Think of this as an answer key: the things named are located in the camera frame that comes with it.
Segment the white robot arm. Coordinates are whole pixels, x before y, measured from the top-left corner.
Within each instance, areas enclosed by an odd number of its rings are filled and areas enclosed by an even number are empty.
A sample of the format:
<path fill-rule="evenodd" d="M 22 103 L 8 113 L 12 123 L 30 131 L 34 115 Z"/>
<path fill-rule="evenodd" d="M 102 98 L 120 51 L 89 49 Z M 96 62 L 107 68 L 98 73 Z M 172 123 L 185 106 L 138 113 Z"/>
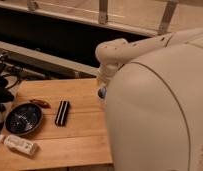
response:
<path fill-rule="evenodd" d="M 203 27 L 95 50 L 115 171 L 196 171 L 203 146 Z"/>

